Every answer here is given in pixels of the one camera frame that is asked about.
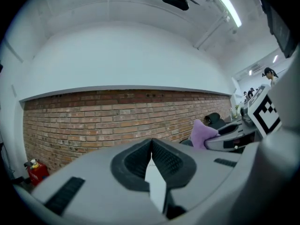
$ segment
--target gray surface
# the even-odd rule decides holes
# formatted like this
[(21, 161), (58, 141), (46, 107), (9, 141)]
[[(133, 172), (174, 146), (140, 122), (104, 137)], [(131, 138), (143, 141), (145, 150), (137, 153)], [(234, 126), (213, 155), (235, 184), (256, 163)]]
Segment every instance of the gray surface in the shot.
[(147, 192), (124, 188), (112, 175), (110, 163), (136, 143), (86, 154), (44, 180), (32, 195), (45, 203), (70, 177), (85, 179), (63, 217), (79, 223), (155, 224), (167, 219), (158, 212)]
[[(188, 211), (176, 219), (168, 221), (163, 217), (148, 193), (124, 189), (113, 178), (109, 169), (112, 157), (133, 143), (82, 156), (47, 178), (34, 190), (33, 196), (45, 202), (67, 178), (80, 176), (86, 179), (86, 184), (67, 207), (63, 218), (68, 219), (60, 223), (59, 217), (54, 215), (50, 219), (52, 224), (71, 221), (84, 224), (240, 225), (256, 216), (271, 201), (300, 164), (300, 136), (284, 129), (268, 135), (260, 143), (249, 144), (242, 154), (196, 150), (163, 141), (191, 156), (197, 164), (191, 181), (185, 187), (171, 191), (175, 204)], [(216, 158), (237, 164), (234, 168), (228, 167), (215, 163)], [(30, 208), (39, 206), (32, 197), (27, 196), (25, 202), (30, 203)], [(39, 216), (44, 217), (51, 213), (40, 208), (34, 211), (41, 211)]]
[(14, 185), (14, 188), (18, 195), (21, 197), (22, 201), (26, 204), (26, 206), (33, 212), (35, 215), (41, 220), (47, 222), (47, 224), (51, 225), (79, 225), (77, 221), (69, 221), (63, 219), (61, 216), (56, 215), (49, 209), (47, 209), (41, 202), (35, 199), (31, 194), (29, 194), (24, 188), (21, 186)]
[(187, 214), (170, 221), (169, 224), (228, 225), (232, 216), (230, 211), (250, 175), (257, 147), (258, 143), (247, 146), (235, 168), (217, 189)]
[(232, 172), (233, 167), (214, 162), (216, 158), (238, 162), (241, 157), (241, 154), (237, 153), (196, 150), (175, 142), (163, 139), (162, 141), (191, 156), (197, 164), (196, 173), (191, 181), (184, 188), (171, 191), (175, 204), (187, 210), (209, 197)]
[(224, 122), (230, 123), (230, 122), (235, 122), (236, 120), (240, 120), (241, 116), (238, 116), (237, 118), (232, 118), (231, 116), (228, 116), (227, 118), (224, 119)]
[(224, 129), (225, 127), (228, 127), (232, 124), (241, 124), (241, 125), (239, 125), (238, 129), (236, 129), (232, 133), (206, 140), (205, 146), (210, 150), (232, 151), (232, 150), (234, 150), (232, 148), (229, 148), (229, 149), (223, 148), (223, 144), (225, 141), (232, 141), (235, 139), (239, 139), (239, 138), (242, 138), (244, 136), (247, 136), (247, 135), (257, 131), (256, 126), (248, 126), (241, 118), (239, 120), (228, 123), (226, 126), (220, 128), (220, 129)]

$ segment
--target person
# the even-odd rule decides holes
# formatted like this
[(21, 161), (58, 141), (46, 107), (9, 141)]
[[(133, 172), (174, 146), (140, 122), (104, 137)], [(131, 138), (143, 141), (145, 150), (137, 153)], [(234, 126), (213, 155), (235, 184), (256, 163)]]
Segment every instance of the person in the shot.
[(247, 101), (249, 101), (249, 97), (248, 97), (248, 95), (247, 95), (247, 92), (246, 92), (246, 91), (244, 92), (244, 97), (245, 97), (245, 101), (244, 101), (244, 103), (246, 103)]
[(250, 90), (251, 90), (251, 93), (252, 93), (252, 96), (253, 96), (253, 92), (255, 93), (255, 90), (254, 90), (254, 88), (250, 88)]
[(248, 91), (248, 97), (249, 97), (249, 99), (251, 99), (251, 98), (253, 97), (252, 90), (249, 90), (249, 91)]
[(273, 87), (278, 82), (278, 76), (273, 69), (266, 67), (264, 70), (264, 75), (268, 79), (271, 79), (271, 87)]

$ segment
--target fire extinguisher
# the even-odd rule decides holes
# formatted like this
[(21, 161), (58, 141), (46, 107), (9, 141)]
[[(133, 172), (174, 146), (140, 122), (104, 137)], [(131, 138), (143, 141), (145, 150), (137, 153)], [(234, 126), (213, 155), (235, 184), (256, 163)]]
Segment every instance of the fire extinguisher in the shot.
[(34, 186), (38, 185), (43, 179), (49, 176), (47, 166), (37, 159), (32, 159), (24, 163), (27, 169), (29, 178)]

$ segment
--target purple cloth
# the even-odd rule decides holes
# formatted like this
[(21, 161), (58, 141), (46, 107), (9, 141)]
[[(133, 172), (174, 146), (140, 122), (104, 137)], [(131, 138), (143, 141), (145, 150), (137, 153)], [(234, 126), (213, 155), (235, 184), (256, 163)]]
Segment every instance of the purple cloth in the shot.
[(191, 140), (195, 148), (206, 149), (204, 141), (218, 135), (218, 130), (204, 125), (200, 120), (194, 121)]

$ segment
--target fluorescent light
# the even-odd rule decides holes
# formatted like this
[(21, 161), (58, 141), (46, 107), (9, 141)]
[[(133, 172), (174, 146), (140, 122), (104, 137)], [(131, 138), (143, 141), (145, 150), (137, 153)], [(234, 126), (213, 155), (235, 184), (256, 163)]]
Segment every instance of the fluorescent light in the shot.
[(278, 58), (278, 55), (276, 55), (276, 56), (274, 57), (273, 63), (276, 62), (277, 58)]
[(239, 15), (235, 11), (233, 4), (230, 2), (230, 0), (221, 0), (221, 1), (225, 5), (227, 10), (230, 12), (233, 20), (235, 21), (237, 27), (239, 28), (242, 25), (242, 22), (240, 21)]

